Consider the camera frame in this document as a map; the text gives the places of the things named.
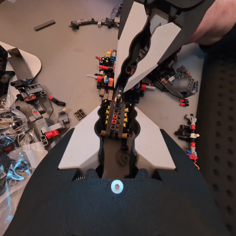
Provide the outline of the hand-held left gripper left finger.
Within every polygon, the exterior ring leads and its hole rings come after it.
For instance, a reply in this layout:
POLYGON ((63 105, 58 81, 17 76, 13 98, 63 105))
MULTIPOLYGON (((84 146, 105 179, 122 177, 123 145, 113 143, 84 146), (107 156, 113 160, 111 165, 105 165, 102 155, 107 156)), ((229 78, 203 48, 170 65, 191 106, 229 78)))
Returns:
POLYGON ((99 136, 95 125, 99 120, 97 106, 87 115, 72 132, 69 143, 58 165, 60 170, 79 169, 85 174, 88 169, 104 167, 104 150, 102 138, 99 136))

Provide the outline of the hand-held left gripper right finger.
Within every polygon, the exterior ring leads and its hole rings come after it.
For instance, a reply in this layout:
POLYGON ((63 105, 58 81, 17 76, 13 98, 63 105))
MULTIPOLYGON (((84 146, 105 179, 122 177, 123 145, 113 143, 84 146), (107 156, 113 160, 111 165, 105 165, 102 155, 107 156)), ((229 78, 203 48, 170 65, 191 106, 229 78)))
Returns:
POLYGON ((146 169, 149 177, 155 170, 175 170, 176 166, 168 150, 160 128, 137 107, 134 107, 133 137, 130 150, 130 175, 146 169))

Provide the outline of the long black curved lego assembly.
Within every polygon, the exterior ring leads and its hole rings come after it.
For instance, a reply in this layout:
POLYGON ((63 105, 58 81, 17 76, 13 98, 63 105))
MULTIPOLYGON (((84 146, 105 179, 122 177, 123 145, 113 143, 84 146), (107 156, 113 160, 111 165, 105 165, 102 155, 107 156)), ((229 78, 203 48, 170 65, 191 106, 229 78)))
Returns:
POLYGON ((159 75, 154 81, 153 86, 159 89, 161 92, 169 92, 172 94, 175 93, 176 91, 173 88, 172 82, 169 81, 172 75, 174 74, 164 73, 162 75, 159 75))

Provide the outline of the lego car chassis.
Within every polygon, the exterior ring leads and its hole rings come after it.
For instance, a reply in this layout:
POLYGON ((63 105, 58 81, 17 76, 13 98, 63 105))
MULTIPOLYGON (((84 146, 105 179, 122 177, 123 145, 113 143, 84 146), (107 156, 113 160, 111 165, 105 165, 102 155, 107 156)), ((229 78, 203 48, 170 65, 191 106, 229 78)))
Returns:
POLYGON ((100 74, 87 75, 96 81, 97 89, 102 103, 92 115, 89 115, 89 122, 83 125, 87 128, 84 135, 83 160, 87 166, 97 168, 104 165, 103 141, 105 138, 120 140, 121 147, 116 153, 116 161, 121 166, 134 166, 136 152, 129 147, 127 140, 132 138, 134 123, 134 105, 143 97, 146 90, 155 90, 153 84, 138 82, 127 92, 123 91, 123 85, 115 88, 114 74, 116 66, 115 49, 109 50, 99 60, 100 74))

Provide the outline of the dark grey curved lego panel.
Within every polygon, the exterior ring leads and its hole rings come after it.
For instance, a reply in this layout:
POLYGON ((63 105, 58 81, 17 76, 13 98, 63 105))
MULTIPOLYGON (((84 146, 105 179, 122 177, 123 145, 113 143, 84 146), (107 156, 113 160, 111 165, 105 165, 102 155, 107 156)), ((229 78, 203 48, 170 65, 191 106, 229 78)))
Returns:
POLYGON ((21 52, 18 48, 9 49, 7 52, 10 55, 8 61, 16 74, 17 80, 25 81, 29 85, 34 77, 21 52))

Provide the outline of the small black lego piece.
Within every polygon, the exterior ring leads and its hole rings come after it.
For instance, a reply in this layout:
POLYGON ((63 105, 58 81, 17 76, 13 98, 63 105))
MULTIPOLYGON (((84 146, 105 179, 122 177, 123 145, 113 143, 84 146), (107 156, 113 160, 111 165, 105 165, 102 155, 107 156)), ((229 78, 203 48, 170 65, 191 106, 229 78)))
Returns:
POLYGON ((78 121, 82 120, 84 117, 86 117, 86 113, 82 109, 78 109, 76 112, 73 113, 74 116, 78 121))

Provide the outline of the small grey lego connector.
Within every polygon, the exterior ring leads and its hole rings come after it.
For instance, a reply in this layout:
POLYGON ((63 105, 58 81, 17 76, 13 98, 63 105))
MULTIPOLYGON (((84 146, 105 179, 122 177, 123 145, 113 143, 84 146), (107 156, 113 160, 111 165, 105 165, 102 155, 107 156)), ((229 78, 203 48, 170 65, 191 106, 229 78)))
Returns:
POLYGON ((70 120, 66 113, 66 109, 62 108, 58 110, 58 120, 57 123, 60 123, 62 125, 62 129, 65 130, 70 127, 70 120))

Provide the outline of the black lego axle assembly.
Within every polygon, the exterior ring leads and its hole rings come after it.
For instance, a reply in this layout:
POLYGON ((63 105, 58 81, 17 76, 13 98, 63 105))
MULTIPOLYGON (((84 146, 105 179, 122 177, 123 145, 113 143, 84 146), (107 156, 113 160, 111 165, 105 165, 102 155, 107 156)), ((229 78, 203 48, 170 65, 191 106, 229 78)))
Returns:
POLYGON ((174 134, 178 136, 179 140, 188 143, 187 154, 193 154, 197 157, 196 138, 200 137, 200 135, 196 133, 197 119, 194 117, 194 114, 186 114, 184 119, 187 120, 188 125, 180 125, 179 129, 175 131, 174 134))

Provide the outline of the small blue red lego piece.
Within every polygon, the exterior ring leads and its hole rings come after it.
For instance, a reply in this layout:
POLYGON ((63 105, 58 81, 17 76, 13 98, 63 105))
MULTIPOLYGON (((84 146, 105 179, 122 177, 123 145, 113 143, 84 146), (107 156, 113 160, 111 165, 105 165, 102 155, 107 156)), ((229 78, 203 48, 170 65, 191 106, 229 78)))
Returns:
POLYGON ((193 161, 194 165, 198 168, 198 170, 200 169, 199 166, 196 164, 196 161, 198 159, 198 157, 193 154, 191 151, 187 150, 186 154, 189 156, 189 158, 193 161))

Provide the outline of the black lego connector red axle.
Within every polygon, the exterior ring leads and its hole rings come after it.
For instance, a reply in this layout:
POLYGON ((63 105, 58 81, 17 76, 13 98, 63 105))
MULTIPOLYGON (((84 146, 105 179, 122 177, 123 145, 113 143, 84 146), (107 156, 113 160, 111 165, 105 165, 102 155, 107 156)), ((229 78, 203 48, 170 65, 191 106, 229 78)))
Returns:
POLYGON ((48 98, 49 98, 49 100, 51 100, 57 106, 61 106, 61 107, 65 107, 66 106, 65 102, 61 102, 61 101, 57 100, 56 98, 54 98, 52 96, 48 96, 48 98))

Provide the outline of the grey lego assembly red axles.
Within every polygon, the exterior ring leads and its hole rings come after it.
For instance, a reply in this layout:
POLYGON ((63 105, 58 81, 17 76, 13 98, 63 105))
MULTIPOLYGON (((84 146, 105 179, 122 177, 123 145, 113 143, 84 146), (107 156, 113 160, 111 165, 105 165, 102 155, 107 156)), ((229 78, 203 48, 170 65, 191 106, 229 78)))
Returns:
POLYGON ((44 148, 48 147, 52 144, 54 138, 60 134, 59 131, 66 128, 66 123, 64 120, 54 123, 50 119, 53 109, 45 90, 40 84, 30 85, 26 81, 16 80, 11 82, 10 85, 18 90, 19 94, 17 94, 17 98, 28 105, 32 113, 29 120, 37 128, 40 141, 44 148))

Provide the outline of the dark grey flat lego tile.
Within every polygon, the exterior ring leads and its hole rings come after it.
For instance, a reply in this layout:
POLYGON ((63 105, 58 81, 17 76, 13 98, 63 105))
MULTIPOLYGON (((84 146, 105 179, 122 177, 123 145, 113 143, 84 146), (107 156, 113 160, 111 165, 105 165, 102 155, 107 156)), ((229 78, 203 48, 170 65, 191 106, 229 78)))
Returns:
POLYGON ((40 30, 45 29, 45 28, 47 28, 47 27, 49 27, 49 26, 51 26, 51 25, 54 25, 54 24, 56 24, 56 22, 55 22, 54 20, 50 20, 50 21, 48 21, 48 22, 45 22, 45 23, 40 24, 40 25, 38 25, 38 26, 35 26, 35 27, 34 27, 34 30, 35 30, 35 31, 40 31, 40 30))

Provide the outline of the person's right hand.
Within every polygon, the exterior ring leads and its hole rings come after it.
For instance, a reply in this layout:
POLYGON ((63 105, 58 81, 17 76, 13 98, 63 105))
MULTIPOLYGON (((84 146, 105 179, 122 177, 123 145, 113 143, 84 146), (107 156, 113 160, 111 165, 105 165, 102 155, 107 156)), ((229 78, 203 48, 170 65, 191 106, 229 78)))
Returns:
POLYGON ((236 1, 216 0, 206 11, 198 28, 186 44, 209 46, 218 42, 236 23, 236 1))

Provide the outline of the white lamp base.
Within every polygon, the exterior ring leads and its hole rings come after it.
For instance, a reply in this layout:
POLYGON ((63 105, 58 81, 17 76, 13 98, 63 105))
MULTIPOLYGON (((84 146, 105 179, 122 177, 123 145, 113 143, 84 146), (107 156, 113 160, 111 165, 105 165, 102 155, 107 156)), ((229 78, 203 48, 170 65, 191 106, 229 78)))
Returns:
MULTIPOLYGON (((6 43, 3 43, 3 42, 0 42, 0 45, 7 51, 9 49, 13 49, 14 47, 13 46, 10 46, 6 43)), ((22 56, 24 57, 24 59, 26 60, 26 62, 28 63, 28 66, 29 68, 31 69, 31 72, 33 74, 33 77, 35 78, 37 76, 37 74, 40 72, 41 70, 41 61, 34 55, 30 54, 30 53, 27 53, 23 50, 20 50, 19 51, 21 52, 22 56)), ((7 61, 7 67, 6 67, 6 70, 7 71, 13 71, 13 68, 12 66, 10 65, 9 61, 7 61)), ((11 82, 12 81, 16 81, 17 80, 17 77, 16 75, 10 80, 11 82)))

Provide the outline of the black lego frame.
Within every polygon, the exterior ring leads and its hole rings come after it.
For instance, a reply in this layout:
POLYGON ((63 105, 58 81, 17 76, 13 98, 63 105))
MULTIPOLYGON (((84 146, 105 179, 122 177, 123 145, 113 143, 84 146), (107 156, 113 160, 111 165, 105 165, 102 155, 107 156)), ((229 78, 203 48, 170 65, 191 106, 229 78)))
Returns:
POLYGON ((7 71, 8 52, 0 46, 0 97, 8 92, 9 81, 15 76, 14 71, 7 71))

